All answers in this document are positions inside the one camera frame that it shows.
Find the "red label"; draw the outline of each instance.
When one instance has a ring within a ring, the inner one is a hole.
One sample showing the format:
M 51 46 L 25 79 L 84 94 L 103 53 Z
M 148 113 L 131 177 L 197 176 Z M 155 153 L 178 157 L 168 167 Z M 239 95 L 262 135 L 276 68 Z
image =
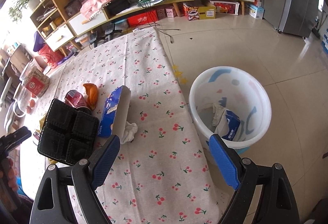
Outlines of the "red label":
M 34 95 L 38 95 L 41 90 L 43 89 L 44 84 L 35 76 L 33 76 L 31 78 L 31 80 L 29 80 L 29 82 L 27 82 L 25 88 L 27 90 L 30 90 L 31 93 L 33 93 Z

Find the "white bucket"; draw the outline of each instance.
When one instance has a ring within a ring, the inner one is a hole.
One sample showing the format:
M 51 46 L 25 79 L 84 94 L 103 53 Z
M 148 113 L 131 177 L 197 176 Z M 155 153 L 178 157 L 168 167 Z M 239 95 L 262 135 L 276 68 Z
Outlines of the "white bucket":
M 201 120 L 197 108 L 204 108 L 206 104 L 211 106 L 215 102 L 240 118 L 240 126 L 234 140 L 223 139 L 229 148 L 248 149 L 268 130 L 271 104 L 263 86 L 253 76 L 240 69 L 226 66 L 211 68 L 196 78 L 189 94 L 191 115 L 205 149 L 209 150 L 207 141 L 213 132 Z

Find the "floor tile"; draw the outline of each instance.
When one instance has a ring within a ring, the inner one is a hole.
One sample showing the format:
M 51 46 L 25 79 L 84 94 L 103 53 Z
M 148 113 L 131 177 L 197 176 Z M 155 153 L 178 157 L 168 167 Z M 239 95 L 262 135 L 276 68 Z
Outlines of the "floor tile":
M 188 99 L 189 90 L 196 77 L 203 71 L 216 66 L 232 66 L 253 75 L 262 85 L 274 81 L 261 61 L 237 37 L 232 30 L 194 32 L 174 36 L 169 44 L 172 60 L 183 72 L 188 82 L 180 83 Z
M 311 75 L 277 84 L 293 118 L 307 172 L 328 143 L 328 116 Z
M 243 224 L 252 224 L 255 213 L 247 215 Z
M 314 83 L 314 88 L 319 91 L 321 98 L 324 102 L 326 112 L 328 113 L 328 70 L 322 70 L 310 75 Z
M 266 134 L 241 157 L 248 157 L 255 164 L 262 166 L 282 164 L 291 185 L 294 185 L 304 175 L 298 135 L 278 87 L 272 84 L 265 86 L 265 90 L 272 108 L 270 127 Z
M 163 29 L 180 29 L 163 31 L 170 35 L 181 35 L 199 31 L 230 29 L 230 25 L 224 21 L 223 16 L 211 20 L 188 21 L 186 17 L 164 18 L 160 20 Z
M 299 36 L 278 34 L 275 31 L 233 31 L 259 57 L 275 82 L 321 71 L 328 63 L 317 39 L 305 43 Z
M 158 32 L 158 33 L 159 33 L 159 38 L 162 41 L 162 44 L 163 44 L 164 50 L 166 52 L 166 55 L 169 58 L 171 65 L 173 65 L 170 49 L 169 49 L 168 43 L 167 43 L 167 42 L 170 42 L 170 38 L 166 39 L 165 35 L 163 33 L 161 33 L 161 32 Z
M 305 173 L 305 196 L 302 218 L 305 219 L 320 199 L 328 195 L 328 157 L 322 159 L 322 154 L 328 152 L 328 147 L 321 152 L 313 166 Z
M 265 19 L 259 20 L 255 19 L 252 16 L 246 15 L 223 15 L 222 19 L 229 24 L 232 29 L 256 29 L 256 30 L 269 30 L 277 31 L 269 24 Z
M 298 214 L 300 216 L 301 223 L 303 223 L 304 215 L 304 195 L 305 195 L 305 177 L 302 177 L 294 186 L 292 186 L 294 197 L 297 204 Z

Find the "blue tissue box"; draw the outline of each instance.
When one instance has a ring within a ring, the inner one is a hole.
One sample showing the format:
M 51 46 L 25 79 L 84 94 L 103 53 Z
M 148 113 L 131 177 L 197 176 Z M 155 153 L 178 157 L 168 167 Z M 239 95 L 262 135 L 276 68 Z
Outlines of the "blue tissue box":
M 109 137 L 112 134 L 123 137 L 130 98 L 131 90 L 125 85 L 118 87 L 107 97 L 99 125 L 99 137 Z

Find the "red box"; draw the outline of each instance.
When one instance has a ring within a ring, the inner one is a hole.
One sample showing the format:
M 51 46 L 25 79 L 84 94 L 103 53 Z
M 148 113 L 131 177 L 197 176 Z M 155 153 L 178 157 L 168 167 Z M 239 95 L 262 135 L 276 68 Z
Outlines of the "red box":
M 130 26 L 149 24 L 149 23 L 157 22 L 157 21 L 158 21 L 158 17 L 157 17 L 156 10 L 141 13 L 136 16 L 132 16 L 132 17 L 128 18 L 128 23 Z

